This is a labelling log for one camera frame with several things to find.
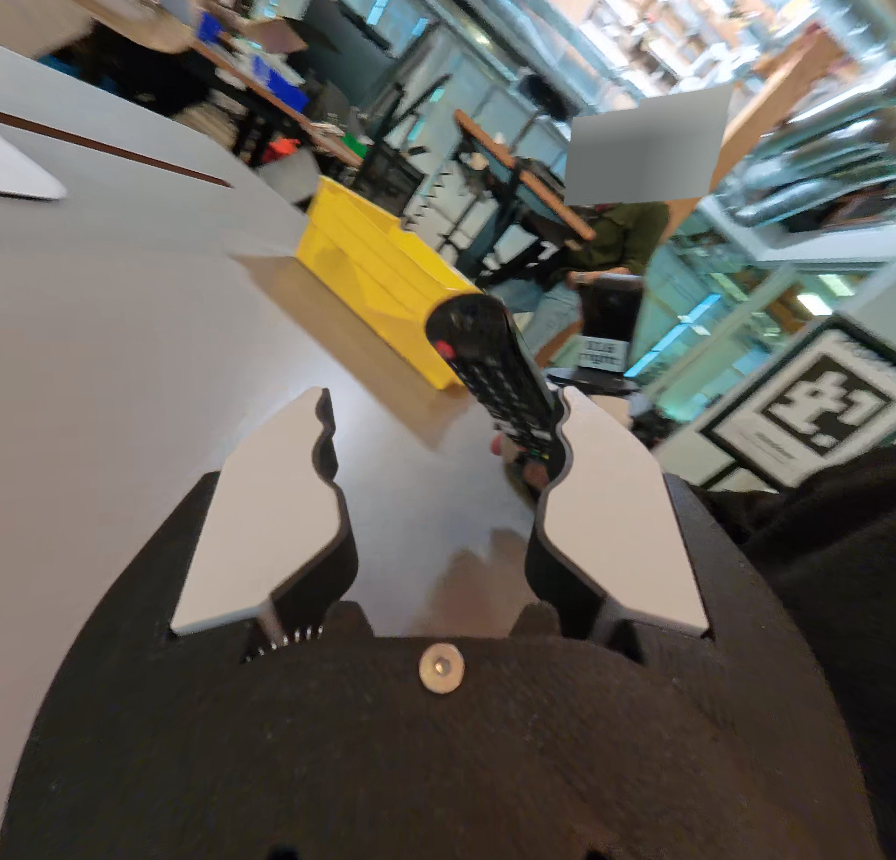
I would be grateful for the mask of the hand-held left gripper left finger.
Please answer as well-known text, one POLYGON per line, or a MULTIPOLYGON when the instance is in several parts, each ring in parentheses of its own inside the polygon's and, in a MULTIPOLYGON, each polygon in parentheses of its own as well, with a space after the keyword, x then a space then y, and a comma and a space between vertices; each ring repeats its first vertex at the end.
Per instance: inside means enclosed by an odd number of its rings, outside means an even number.
POLYGON ((318 638, 353 584, 357 546, 328 389, 314 386, 241 441, 219 472, 170 628, 253 622, 264 638, 318 638))

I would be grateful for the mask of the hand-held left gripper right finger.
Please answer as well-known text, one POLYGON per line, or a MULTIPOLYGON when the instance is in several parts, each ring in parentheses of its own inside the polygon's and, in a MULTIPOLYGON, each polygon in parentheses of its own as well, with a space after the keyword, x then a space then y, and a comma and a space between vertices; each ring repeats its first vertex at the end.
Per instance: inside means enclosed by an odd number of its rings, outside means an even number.
POLYGON ((562 634, 611 640, 625 623, 697 638, 709 616, 664 474, 630 431, 574 387, 559 392, 550 480, 526 554, 562 634))

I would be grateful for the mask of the black remote control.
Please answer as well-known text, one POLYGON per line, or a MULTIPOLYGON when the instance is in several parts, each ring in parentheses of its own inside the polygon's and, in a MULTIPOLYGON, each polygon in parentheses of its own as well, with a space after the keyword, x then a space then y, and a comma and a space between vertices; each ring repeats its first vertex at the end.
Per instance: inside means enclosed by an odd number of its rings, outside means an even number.
POLYGON ((513 317, 490 294, 457 294, 436 306, 425 334, 483 406, 495 429, 527 459, 559 475, 561 399, 521 341, 513 317))

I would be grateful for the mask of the person's right forearm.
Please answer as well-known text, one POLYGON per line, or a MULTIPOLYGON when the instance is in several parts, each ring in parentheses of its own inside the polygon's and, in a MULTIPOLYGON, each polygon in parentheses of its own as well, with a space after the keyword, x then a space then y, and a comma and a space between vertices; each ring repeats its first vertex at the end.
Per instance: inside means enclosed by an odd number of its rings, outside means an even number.
POLYGON ((779 597, 820 588, 894 598, 893 446, 777 493, 691 490, 779 597))

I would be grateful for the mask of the person's right hand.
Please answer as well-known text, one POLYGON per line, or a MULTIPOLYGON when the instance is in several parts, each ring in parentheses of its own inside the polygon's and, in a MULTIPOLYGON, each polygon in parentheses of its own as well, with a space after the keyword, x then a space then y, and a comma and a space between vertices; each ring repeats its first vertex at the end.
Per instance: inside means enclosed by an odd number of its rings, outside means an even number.
POLYGON ((497 432, 489 449, 498 457, 507 479, 517 491, 535 503, 550 482, 546 463, 497 432))

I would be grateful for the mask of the fiducial tag sign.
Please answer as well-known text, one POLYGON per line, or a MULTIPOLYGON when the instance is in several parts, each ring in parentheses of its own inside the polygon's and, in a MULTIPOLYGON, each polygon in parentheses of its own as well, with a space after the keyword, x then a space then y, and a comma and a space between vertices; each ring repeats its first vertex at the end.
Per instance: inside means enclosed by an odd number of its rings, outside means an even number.
POLYGON ((791 488, 894 442, 894 347, 833 314, 698 431, 737 469, 791 488))

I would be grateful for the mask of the yellow plastic bin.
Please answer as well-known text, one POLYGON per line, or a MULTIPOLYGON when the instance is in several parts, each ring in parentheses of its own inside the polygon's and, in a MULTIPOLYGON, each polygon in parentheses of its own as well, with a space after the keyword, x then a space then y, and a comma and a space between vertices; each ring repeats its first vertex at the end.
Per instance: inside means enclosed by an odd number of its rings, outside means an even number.
POLYGON ((399 219, 321 177, 296 258, 432 387, 461 382, 425 334, 436 306, 476 286, 399 219))

